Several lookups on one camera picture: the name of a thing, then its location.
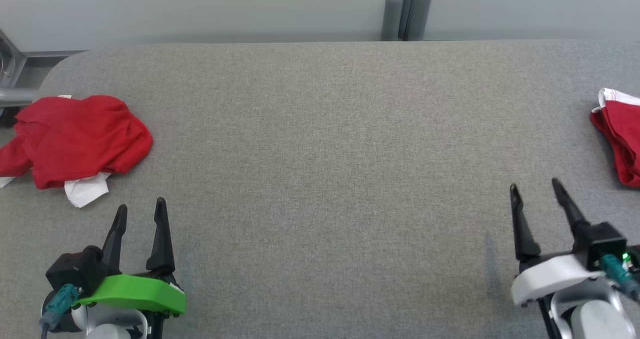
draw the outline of red garment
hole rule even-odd
[[[614,166],[622,184],[640,188],[640,99],[613,89],[602,89],[600,107],[591,122],[613,149]]]
[[[153,138],[127,105],[109,95],[43,97],[16,116],[16,137],[0,149],[0,177],[33,168],[38,189],[98,172],[125,174],[147,156]]]

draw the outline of gray cylindrical tube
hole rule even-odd
[[[36,99],[37,89],[0,88],[0,108],[29,105]]]
[[[393,42],[398,40],[398,29],[400,28],[400,16],[402,15],[403,0],[385,0],[384,17],[382,17],[383,42]]]
[[[432,0],[411,1],[411,10],[407,22],[407,41],[422,41],[425,38],[425,27],[431,4]]]

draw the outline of folded red cloth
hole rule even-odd
[[[125,174],[153,144],[147,127],[109,95],[43,97],[16,119],[16,137],[0,149],[0,177],[19,177],[33,168],[38,189],[99,172]]]
[[[640,188],[640,99],[603,88],[599,107],[591,111],[591,122],[613,149],[614,166],[622,184]]]

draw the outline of robotic arm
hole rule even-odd
[[[153,220],[155,238],[147,272],[128,275],[120,271],[122,236],[127,229],[124,204],[118,208],[102,249],[90,245],[55,261],[46,271],[54,291],[42,305],[43,319],[55,311],[61,292],[72,292],[74,301],[59,322],[50,321],[45,330],[84,332],[87,339],[162,339],[164,321],[185,313],[186,296],[173,275],[176,263],[164,198],[158,198]]]
[[[519,275],[511,286],[515,305],[536,301],[550,339],[632,339],[636,331],[619,293],[640,299],[640,251],[610,223],[591,225],[556,178],[551,180],[574,243],[570,252],[542,254],[523,214],[521,194],[510,187]]]

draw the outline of black cable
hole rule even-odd
[[[42,335],[40,336],[40,339],[47,339],[48,332],[49,332],[49,324],[45,323],[44,325],[42,325]]]

